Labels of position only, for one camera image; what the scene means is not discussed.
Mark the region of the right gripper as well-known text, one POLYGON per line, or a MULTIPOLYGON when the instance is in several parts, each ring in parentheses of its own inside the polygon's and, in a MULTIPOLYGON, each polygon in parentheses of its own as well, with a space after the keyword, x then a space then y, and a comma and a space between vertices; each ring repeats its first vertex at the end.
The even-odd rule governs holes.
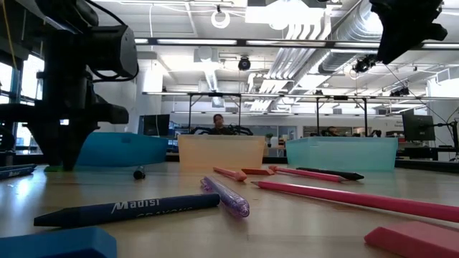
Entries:
POLYGON ((435 23, 443 0, 369 0, 382 23, 378 60, 389 64, 423 39, 445 39, 447 29, 435 23))

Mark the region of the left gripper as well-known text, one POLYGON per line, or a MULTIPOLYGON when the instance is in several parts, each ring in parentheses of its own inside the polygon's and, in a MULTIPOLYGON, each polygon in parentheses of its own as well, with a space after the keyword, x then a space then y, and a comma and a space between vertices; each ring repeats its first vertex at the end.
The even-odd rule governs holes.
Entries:
POLYGON ((93 81, 89 77, 39 77, 40 104, 92 104, 70 116, 70 124, 60 124, 60 115, 47 106, 19 103, 0 104, 0 120, 26 123, 50 166, 73 169, 89 134, 99 122, 127 124, 128 111, 119 105, 95 103, 93 81))

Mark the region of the blue eraser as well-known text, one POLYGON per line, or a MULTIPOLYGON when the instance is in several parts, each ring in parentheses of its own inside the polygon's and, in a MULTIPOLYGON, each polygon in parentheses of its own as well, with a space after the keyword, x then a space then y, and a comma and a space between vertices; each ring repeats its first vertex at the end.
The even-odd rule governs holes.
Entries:
POLYGON ((4 237, 0 258, 118 258, 117 241, 96 226, 4 237))

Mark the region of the pink pencil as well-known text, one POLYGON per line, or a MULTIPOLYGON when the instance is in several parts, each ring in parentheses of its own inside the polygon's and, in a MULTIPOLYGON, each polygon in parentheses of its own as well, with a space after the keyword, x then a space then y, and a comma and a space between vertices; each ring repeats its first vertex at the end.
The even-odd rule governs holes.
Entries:
POLYGON ((296 169, 291 169, 291 168, 281 168, 278 166, 269 166, 269 169, 276 173, 288 173, 288 174, 293 174, 297 176, 305 176, 305 177, 314 178, 314 179, 323 180, 323 181, 332 181, 332 182, 338 182, 338 183, 346 181, 346 179, 341 176, 330 175, 330 174, 325 174, 325 173, 302 171, 302 170, 296 170, 296 169))
POLYGON ((213 171, 222 174, 223 176, 230 177, 231 179, 239 182, 245 181, 247 179, 247 174, 243 171, 233 171, 230 169, 220 167, 214 167, 213 171))
POLYGON ((459 223, 459 206, 339 191, 273 181, 252 181, 259 188, 459 223))

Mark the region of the purple translucent pen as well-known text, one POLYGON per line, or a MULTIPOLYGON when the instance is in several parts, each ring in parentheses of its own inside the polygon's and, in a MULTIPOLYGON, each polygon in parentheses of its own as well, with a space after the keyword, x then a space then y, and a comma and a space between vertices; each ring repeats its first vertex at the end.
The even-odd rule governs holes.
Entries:
POLYGON ((249 202, 222 182, 211 176, 205 176, 201 180, 201 185, 205 191, 219 194, 221 202, 233 215, 242 218, 250 215, 249 202))

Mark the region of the orange eraser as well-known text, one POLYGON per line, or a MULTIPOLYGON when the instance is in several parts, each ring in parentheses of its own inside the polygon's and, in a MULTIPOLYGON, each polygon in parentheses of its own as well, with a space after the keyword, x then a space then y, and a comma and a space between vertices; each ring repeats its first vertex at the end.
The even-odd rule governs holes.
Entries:
POLYGON ((266 168, 242 168, 242 172, 247 175, 273 176, 275 172, 266 168))

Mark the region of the pink eraser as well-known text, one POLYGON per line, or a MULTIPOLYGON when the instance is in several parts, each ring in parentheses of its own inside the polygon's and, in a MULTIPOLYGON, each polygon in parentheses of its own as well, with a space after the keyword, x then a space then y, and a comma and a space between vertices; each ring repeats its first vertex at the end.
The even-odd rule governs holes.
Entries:
POLYGON ((418 221, 379 226, 364 240, 404 258, 459 258, 459 231, 418 221))

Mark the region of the blue plastic bin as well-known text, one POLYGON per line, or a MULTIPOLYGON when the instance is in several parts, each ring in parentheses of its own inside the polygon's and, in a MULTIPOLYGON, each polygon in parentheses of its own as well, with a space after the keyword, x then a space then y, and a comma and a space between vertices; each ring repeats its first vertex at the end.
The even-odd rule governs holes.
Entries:
POLYGON ((77 159, 78 166, 131 167, 162 163, 168 140, 134 133, 91 133, 77 159))

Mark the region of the black computer monitor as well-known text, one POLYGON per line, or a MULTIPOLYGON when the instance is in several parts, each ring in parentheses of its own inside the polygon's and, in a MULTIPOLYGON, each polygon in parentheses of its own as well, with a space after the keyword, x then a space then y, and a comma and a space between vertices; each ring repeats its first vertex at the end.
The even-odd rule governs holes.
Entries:
POLYGON ((432 116, 403 115, 402 122, 406 141, 435 140, 435 129, 432 116))
POLYGON ((144 115, 144 135, 167 136, 169 134, 170 115, 144 115))

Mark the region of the teal plastic bin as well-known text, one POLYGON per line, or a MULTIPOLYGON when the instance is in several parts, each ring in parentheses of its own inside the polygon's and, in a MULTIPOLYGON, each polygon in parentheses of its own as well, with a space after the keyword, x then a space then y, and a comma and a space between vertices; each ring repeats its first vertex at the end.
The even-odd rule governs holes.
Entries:
POLYGON ((285 143, 290 167, 345 172, 391 172, 398 149, 396 138, 315 136, 285 143))

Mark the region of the overhead light bar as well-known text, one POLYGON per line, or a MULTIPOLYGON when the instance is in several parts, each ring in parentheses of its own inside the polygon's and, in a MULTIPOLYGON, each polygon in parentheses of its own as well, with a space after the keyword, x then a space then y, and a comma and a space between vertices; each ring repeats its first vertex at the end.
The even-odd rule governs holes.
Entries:
POLYGON ((197 38, 135 38, 143 46, 211 46, 211 47, 285 47, 314 49, 378 49, 378 42, 342 42, 329 40, 286 39, 197 39, 197 38))

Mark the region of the orange plastic bin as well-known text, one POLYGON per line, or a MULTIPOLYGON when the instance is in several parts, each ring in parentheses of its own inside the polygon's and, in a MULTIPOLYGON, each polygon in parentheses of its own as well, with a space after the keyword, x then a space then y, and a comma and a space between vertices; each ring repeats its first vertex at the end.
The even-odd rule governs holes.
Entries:
POLYGON ((265 149, 263 136, 180 135, 179 163, 183 169, 259 168, 265 149))

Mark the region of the silver ventilation duct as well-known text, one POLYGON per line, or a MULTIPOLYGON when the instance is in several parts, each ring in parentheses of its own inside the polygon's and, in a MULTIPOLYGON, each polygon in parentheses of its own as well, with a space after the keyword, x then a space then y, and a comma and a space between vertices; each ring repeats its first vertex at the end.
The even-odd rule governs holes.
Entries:
MULTIPOLYGON (((361 0, 341 25, 332 34, 336 41, 379 41, 382 37, 382 23, 377 14, 371 11, 369 0, 361 0)), ((336 52, 325 49, 322 63, 318 65, 320 74, 332 74, 350 62, 356 53, 336 52)))

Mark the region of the black background station frame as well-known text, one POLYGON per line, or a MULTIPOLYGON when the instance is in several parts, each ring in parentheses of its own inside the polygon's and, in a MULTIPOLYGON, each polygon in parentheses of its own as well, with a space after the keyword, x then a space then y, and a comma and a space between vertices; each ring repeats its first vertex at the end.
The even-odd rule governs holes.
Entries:
POLYGON ((191 133, 191 108, 193 106, 192 98, 193 96, 197 95, 200 97, 207 96, 207 97, 238 97, 239 102, 236 102, 236 106, 239 108, 238 111, 238 126, 241 126, 241 104, 242 104, 242 94, 241 93, 231 93, 231 92, 187 92, 185 93, 189 97, 189 112, 188 112, 188 133, 191 133))
POLYGON ((338 101, 347 101, 352 100, 354 101, 363 111, 364 111, 364 136, 367 137, 369 135, 368 131, 368 111, 367 111, 367 97, 358 97, 358 96, 347 96, 347 95, 324 95, 319 97, 318 95, 315 97, 316 99, 316 131, 317 134, 321 134, 320 130, 320 108, 322 105, 319 104, 321 99, 325 99, 323 103, 326 103, 328 100, 338 100, 338 101))

